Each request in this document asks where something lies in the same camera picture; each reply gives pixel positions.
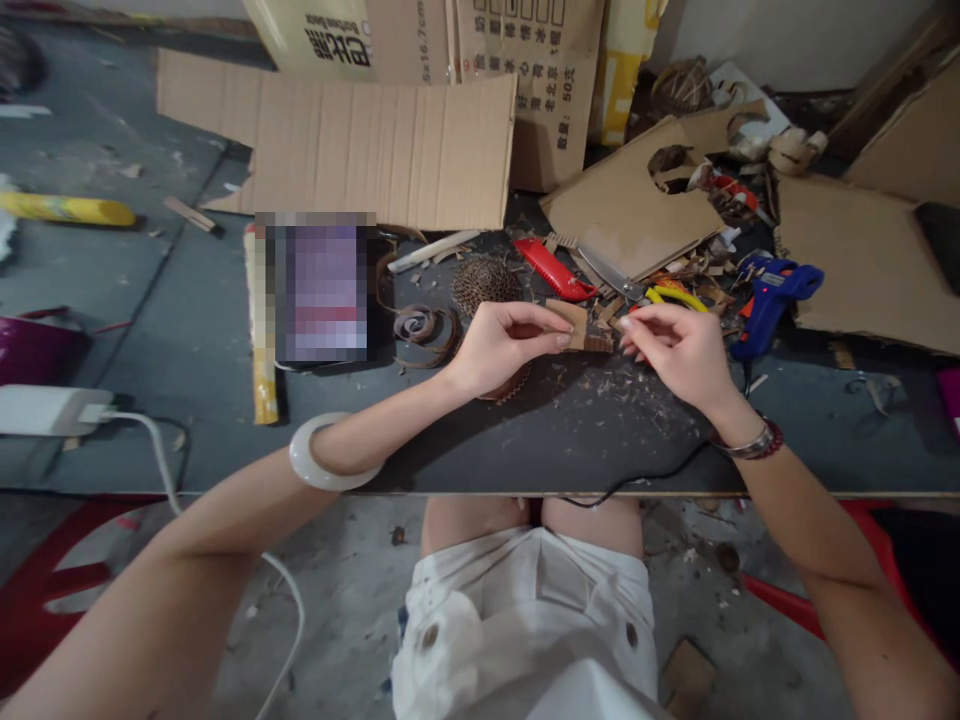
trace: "white charger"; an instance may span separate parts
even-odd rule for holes
[[[78,437],[89,435],[111,409],[109,390],[47,385],[0,387],[0,434]]]

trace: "workbench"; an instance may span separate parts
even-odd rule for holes
[[[221,154],[225,146],[213,136],[151,115],[154,77],[147,48],[110,44],[80,28],[43,27],[36,33],[53,73],[43,91],[50,99],[31,102],[52,104],[51,94],[72,87],[78,94],[77,112],[82,109],[89,121],[77,125],[77,115],[58,113],[44,119],[49,124],[40,139],[34,137],[34,126],[27,128],[15,151],[0,148],[0,171],[15,180],[33,172],[27,168],[43,150],[51,168],[35,182],[36,189],[76,193],[75,186],[58,185],[71,182],[70,167],[54,161],[66,154],[66,145],[88,144],[95,153],[108,144],[123,162],[139,162],[133,159],[138,148],[153,147],[154,154],[143,163],[143,179],[119,184],[112,174],[101,178],[93,173],[85,179],[83,193],[127,201],[147,222],[137,231],[40,223],[24,227],[19,256],[0,272],[0,302],[8,314],[69,304],[103,325],[135,319],[128,328],[95,338],[76,384],[119,393],[124,409],[161,419],[185,492],[209,490],[234,470],[283,447],[316,414],[358,411],[433,372],[400,374],[399,365],[390,364],[342,366],[324,375],[286,373],[286,424],[253,425],[242,243],[249,219],[210,213],[224,229],[218,237],[184,226],[162,208],[170,194],[187,203],[224,195],[224,183],[239,185],[246,177],[245,158],[229,148]],[[64,47],[74,54],[65,55]],[[96,83],[102,78],[97,79],[90,62],[99,63],[105,52],[118,65],[112,72],[119,75],[111,77],[130,83],[115,91],[129,94],[122,107],[98,99],[102,88]],[[92,160],[73,162],[86,167]],[[545,232],[536,200],[511,194],[507,225]],[[148,237],[157,223],[166,228],[164,237]],[[416,246],[405,241],[400,252]],[[484,233],[471,246],[473,256],[503,258],[518,269],[531,299],[553,297],[539,276],[522,269],[505,234]],[[61,251],[69,251],[70,259],[58,260]],[[450,258],[398,276],[396,306],[450,305],[456,266]],[[94,269],[100,274],[94,275]],[[410,281],[414,272],[421,275],[418,285]],[[107,281],[108,275],[113,281]],[[116,279],[121,275],[126,284]],[[933,373],[943,361],[916,350],[881,348],[874,341],[854,339],[850,344],[858,367],[866,372],[838,370],[825,336],[786,332],[773,352],[756,363],[754,377],[768,379],[751,400],[781,425],[787,442],[834,493],[960,496],[960,442],[940,405]],[[398,348],[401,354],[405,350]],[[884,393],[886,417],[875,409],[862,379],[888,388],[888,375],[900,384]],[[708,432],[704,419],[673,397],[646,366],[618,354],[550,356],[534,363],[515,398],[500,406],[474,401],[452,413],[396,453],[362,492],[597,493],[627,477],[674,470]],[[113,423],[70,452],[61,453],[61,444],[0,439],[2,487],[83,494],[160,488],[147,435],[139,426]],[[676,475],[640,480],[624,492],[732,496],[744,488],[733,466],[708,448]]]

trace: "red tool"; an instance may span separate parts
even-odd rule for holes
[[[520,251],[533,269],[540,273],[550,287],[567,302],[583,302],[597,294],[593,285],[577,280],[570,268],[557,260],[536,238],[514,240],[514,246]]]

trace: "woman's left hand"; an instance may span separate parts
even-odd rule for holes
[[[535,357],[562,352],[572,330],[562,317],[533,303],[480,303],[460,350],[440,376],[465,397],[485,395]]]

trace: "button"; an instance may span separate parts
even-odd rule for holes
[[[433,644],[437,641],[437,635],[440,634],[440,628],[436,625],[431,625],[427,628],[427,631],[423,634],[423,640],[420,641],[420,647],[424,650],[429,650],[433,647]],[[637,634],[634,632],[633,641],[636,643]]]

